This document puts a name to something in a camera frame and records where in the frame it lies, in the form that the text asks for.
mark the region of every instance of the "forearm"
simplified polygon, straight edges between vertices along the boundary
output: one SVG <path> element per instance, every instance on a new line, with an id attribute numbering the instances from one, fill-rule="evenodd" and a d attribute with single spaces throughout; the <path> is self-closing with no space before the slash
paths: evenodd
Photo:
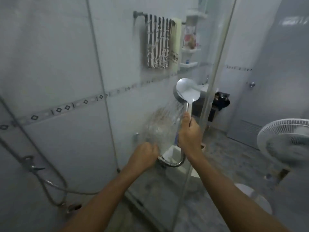
<path id="1" fill-rule="evenodd" d="M 141 173 L 124 167 L 60 232 L 101 232 L 113 215 L 125 191 Z"/>
<path id="2" fill-rule="evenodd" d="M 232 232 L 288 231 L 239 190 L 229 178 L 214 169 L 200 150 L 192 156 L 192 166 Z"/>

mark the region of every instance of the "door knob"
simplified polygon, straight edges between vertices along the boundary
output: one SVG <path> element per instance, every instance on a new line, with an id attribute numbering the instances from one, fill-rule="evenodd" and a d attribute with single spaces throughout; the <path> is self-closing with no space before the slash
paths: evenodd
<path id="1" fill-rule="evenodd" d="M 249 87 L 250 87 L 250 88 L 253 88 L 254 86 L 255 86 L 255 82 L 250 82 L 250 83 L 249 83 Z"/>

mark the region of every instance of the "door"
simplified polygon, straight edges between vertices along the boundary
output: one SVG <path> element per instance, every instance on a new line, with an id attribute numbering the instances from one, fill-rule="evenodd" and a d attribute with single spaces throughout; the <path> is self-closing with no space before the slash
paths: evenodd
<path id="1" fill-rule="evenodd" d="M 257 148 L 271 121 L 309 118 L 309 0 L 282 0 L 227 136 Z"/>

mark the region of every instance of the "white plastic shelf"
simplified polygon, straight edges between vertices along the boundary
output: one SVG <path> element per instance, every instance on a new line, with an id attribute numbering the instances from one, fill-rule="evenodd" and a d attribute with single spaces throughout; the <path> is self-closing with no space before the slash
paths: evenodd
<path id="1" fill-rule="evenodd" d="M 200 50 L 201 50 L 200 48 L 196 48 L 196 49 L 186 49 L 186 48 L 182 48 L 182 52 L 183 52 L 183 53 L 191 53 L 191 54 L 194 54 L 195 52 L 200 51 Z"/>
<path id="2" fill-rule="evenodd" d="M 180 63 L 180 67 L 185 67 L 185 68 L 189 68 L 189 67 L 195 67 L 197 66 L 198 62 L 192 62 L 192 63 Z"/>
<path id="3" fill-rule="evenodd" d="M 192 16 L 192 17 L 197 16 L 197 17 L 206 19 L 208 17 L 208 14 L 205 14 L 203 12 L 199 12 L 199 11 L 196 11 L 196 10 L 188 10 L 187 16 Z"/>

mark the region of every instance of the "shower enclosure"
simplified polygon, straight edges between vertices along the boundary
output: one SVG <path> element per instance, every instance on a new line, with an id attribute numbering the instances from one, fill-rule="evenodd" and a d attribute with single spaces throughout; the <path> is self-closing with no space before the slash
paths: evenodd
<path id="1" fill-rule="evenodd" d="M 209 84 L 204 130 L 235 1 L 0 0 L 1 230 L 56 230 L 69 206 L 86 203 L 121 171 L 156 116 L 171 127 L 163 149 L 173 148 L 180 78 Z M 196 26 L 197 65 L 148 68 L 145 20 L 133 11 Z M 172 231 L 191 171 L 187 160 L 181 168 L 158 163 L 126 197 Z"/>

